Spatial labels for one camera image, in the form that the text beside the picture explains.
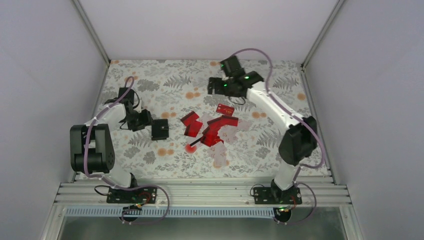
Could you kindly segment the red card pile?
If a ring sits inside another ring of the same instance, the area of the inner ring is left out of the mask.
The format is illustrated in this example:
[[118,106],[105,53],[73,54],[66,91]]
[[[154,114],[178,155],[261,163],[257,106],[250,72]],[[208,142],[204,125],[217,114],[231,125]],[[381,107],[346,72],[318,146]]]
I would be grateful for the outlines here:
[[200,142],[208,147],[212,147],[218,143],[224,143],[224,141],[218,135],[220,128],[210,128],[207,127],[202,132],[202,137],[200,138]]

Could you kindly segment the black leather card holder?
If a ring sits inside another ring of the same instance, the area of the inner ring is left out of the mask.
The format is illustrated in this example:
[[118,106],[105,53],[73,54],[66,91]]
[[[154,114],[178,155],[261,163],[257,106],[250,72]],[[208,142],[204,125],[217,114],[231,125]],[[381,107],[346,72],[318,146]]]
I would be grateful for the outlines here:
[[151,140],[166,140],[169,137],[168,119],[155,119],[151,125]]

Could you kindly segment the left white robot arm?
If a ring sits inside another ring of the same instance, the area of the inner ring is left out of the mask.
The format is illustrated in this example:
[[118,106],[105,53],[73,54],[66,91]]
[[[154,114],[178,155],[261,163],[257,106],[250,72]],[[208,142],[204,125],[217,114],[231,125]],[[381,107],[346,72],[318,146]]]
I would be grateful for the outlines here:
[[119,196],[131,203],[139,197],[135,176],[124,170],[116,161],[111,132],[122,124],[136,132],[152,125],[151,113],[143,109],[136,111],[131,102],[109,103],[91,120],[70,128],[70,166],[74,172],[88,178],[98,178],[112,189],[119,190]]

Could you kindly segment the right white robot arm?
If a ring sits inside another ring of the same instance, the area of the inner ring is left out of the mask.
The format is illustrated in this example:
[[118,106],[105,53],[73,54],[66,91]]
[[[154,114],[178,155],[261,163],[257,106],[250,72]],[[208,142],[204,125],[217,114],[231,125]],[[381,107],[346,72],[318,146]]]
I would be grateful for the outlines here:
[[210,77],[207,91],[210,95],[241,97],[264,111],[278,127],[282,139],[278,154],[282,162],[270,184],[270,195],[274,202],[284,203],[297,187],[297,178],[302,168],[320,168],[303,163],[319,145],[317,121],[313,116],[304,117],[290,108],[270,89],[269,79],[263,79],[256,71],[232,77]]

